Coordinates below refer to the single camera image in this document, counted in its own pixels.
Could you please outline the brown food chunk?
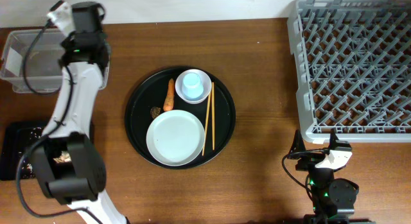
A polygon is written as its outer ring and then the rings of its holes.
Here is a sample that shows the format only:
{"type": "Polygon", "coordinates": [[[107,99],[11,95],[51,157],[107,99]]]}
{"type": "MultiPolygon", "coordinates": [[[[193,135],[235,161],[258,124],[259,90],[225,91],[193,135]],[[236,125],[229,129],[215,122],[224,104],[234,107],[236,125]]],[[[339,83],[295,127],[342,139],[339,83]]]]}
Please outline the brown food chunk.
{"type": "Polygon", "coordinates": [[[158,117],[161,114],[161,108],[159,107],[152,107],[150,109],[150,115],[152,117],[152,119],[155,119],[156,117],[158,117]]]}

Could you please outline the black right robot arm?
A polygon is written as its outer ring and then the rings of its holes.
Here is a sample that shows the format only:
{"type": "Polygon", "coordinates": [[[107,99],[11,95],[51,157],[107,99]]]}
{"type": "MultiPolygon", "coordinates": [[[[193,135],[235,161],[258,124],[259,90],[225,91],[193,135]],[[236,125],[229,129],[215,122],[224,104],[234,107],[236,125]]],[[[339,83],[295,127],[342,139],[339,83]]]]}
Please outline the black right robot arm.
{"type": "Polygon", "coordinates": [[[335,133],[330,134],[329,146],[307,150],[302,134],[295,131],[290,151],[281,161],[286,174],[306,190],[313,204],[313,214],[306,214],[304,224],[371,224],[370,220],[352,220],[354,203],[359,193],[358,184],[335,178],[334,173],[343,169],[352,156],[352,147],[340,140],[335,133]],[[308,173],[305,181],[298,181],[287,170],[285,160],[296,160],[295,169],[308,173]]]}

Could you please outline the orange carrot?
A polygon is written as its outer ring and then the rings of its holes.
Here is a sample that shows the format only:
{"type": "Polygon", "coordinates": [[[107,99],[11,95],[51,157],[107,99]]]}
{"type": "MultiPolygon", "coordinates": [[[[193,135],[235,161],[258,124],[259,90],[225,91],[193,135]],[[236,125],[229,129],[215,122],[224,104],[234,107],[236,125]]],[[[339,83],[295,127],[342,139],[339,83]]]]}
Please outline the orange carrot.
{"type": "Polygon", "coordinates": [[[175,97],[175,82],[174,79],[171,78],[168,82],[168,90],[166,94],[166,98],[164,100],[163,110],[165,112],[171,111],[174,107],[174,97],[175,97]]]}

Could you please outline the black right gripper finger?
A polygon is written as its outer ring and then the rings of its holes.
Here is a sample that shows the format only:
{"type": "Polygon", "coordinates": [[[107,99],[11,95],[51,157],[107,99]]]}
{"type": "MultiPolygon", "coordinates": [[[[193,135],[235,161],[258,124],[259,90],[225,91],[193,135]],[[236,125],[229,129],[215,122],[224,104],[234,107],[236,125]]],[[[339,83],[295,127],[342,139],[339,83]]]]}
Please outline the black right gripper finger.
{"type": "Polygon", "coordinates": [[[334,130],[331,131],[330,133],[330,138],[329,138],[329,150],[336,150],[339,147],[338,143],[338,137],[334,130]]]}
{"type": "Polygon", "coordinates": [[[288,152],[288,159],[298,159],[306,151],[300,130],[295,131],[293,143],[288,152]]]}

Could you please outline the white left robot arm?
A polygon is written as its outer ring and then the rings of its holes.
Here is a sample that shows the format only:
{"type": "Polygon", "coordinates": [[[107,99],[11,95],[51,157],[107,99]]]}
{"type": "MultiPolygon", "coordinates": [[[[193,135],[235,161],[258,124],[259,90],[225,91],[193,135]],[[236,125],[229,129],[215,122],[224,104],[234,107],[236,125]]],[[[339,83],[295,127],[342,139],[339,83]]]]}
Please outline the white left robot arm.
{"type": "Polygon", "coordinates": [[[47,17],[65,37],[58,61],[62,86],[41,138],[22,158],[32,165],[44,196],[66,205],[66,213],[77,212],[86,223],[128,223],[105,190],[105,164],[90,138],[94,102],[109,75],[105,9],[93,1],[60,0],[47,17]]]}

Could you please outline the white round plate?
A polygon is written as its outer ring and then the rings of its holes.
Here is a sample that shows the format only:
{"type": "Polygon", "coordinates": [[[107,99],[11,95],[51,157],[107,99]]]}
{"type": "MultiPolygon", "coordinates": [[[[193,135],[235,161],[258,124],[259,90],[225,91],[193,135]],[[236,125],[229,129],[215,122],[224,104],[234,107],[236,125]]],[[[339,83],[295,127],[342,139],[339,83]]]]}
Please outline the white round plate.
{"type": "Polygon", "coordinates": [[[202,152],[205,139],[200,120],[184,110],[162,113],[152,121],[146,133],[150,155],[170,167],[194,161],[202,152]]]}

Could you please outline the rice and food scraps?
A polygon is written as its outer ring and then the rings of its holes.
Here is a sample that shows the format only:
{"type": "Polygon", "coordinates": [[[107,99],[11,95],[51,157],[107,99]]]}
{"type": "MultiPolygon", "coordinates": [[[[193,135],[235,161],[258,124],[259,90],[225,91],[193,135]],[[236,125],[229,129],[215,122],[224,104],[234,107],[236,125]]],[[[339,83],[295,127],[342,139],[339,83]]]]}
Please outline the rice and food scraps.
{"type": "MultiPolygon", "coordinates": [[[[35,141],[39,140],[42,135],[43,127],[33,127],[25,129],[22,132],[21,137],[21,148],[22,150],[19,152],[20,156],[33,144],[35,141]]],[[[56,157],[53,157],[53,160],[57,163],[68,163],[71,162],[71,157],[67,151],[61,151],[56,157]]],[[[33,171],[32,165],[29,163],[28,159],[24,160],[21,167],[21,178],[28,179],[28,178],[35,178],[35,174],[33,171]]]]}

